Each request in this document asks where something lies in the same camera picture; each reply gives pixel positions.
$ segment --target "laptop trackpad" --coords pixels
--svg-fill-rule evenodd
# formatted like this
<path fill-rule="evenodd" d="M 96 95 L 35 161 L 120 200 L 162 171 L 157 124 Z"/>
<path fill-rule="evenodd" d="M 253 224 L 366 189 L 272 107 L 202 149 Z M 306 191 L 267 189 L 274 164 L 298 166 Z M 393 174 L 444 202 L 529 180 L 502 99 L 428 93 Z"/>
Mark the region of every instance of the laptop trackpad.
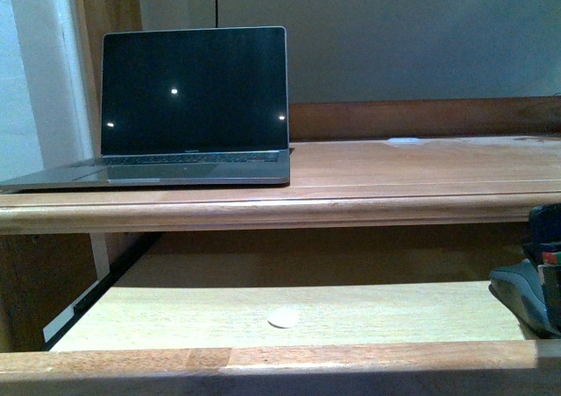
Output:
<path fill-rule="evenodd" d="M 208 176 L 217 164 L 169 164 L 145 166 L 108 166 L 98 173 L 75 179 L 75 181 L 108 181 L 115 183 L 166 179 L 199 179 Z"/>

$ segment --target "lower shelf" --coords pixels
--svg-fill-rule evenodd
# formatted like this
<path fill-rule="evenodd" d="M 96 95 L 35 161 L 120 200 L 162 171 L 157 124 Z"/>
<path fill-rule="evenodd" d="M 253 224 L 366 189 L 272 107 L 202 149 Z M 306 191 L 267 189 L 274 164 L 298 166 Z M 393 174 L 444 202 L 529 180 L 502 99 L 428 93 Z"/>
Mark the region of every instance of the lower shelf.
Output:
<path fill-rule="evenodd" d="M 533 339 L 486 280 L 520 261 L 506 232 L 517 228 L 166 234 L 53 350 Z M 278 308 L 298 323 L 271 326 Z"/>
<path fill-rule="evenodd" d="M 241 348 L 531 337 L 486 281 L 286 288 L 114 287 L 53 350 Z M 267 317 L 299 314 L 290 329 Z"/>

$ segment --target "silver laptop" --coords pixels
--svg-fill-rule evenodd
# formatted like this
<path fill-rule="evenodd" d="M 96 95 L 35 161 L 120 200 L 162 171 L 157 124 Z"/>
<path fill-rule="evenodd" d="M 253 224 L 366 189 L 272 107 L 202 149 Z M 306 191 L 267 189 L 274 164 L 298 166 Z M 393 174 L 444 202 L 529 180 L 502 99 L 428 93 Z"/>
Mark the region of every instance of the silver laptop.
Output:
<path fill-rule="evenodd" d="M 283 27 L 107 34 L 98 159 L 0 189 L 284 184 Z"/>

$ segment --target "wooden shelf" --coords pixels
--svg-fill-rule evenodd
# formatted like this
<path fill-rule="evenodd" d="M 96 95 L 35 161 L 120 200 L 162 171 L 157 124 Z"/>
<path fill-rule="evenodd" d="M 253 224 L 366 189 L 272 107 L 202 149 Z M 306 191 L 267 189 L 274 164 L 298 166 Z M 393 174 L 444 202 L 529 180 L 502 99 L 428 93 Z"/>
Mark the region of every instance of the wooden shelf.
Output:
<path fill-rule="evenodd" d="M 483 229 L 471 242 L 454 226 L 431 238 L 426 227 L 168 233 L 53 350 L 535 338 L 488 289 L 493 266 L 523 255 Z M 291 329 L 266 320 L 283 307 L 300 316 Z"/>
<path fill-rule="evenodd" d="M 527 219 L 561 202 L 557 137 L 293 144 L 288 187 L 0 195 L 0 233 L 242 230 Z"/>

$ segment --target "desk surface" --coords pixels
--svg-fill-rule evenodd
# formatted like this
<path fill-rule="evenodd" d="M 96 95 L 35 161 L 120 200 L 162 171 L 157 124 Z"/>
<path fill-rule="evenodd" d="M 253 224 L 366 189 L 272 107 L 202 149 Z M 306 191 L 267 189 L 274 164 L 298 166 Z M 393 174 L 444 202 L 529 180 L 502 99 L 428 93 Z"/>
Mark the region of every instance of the desk surface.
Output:
<path fill-rule="evenodd" d="M 561 202 L 554 137 L 293 144 L 287 187 L 0 195 L 0 233 L 513 222 Z"/>

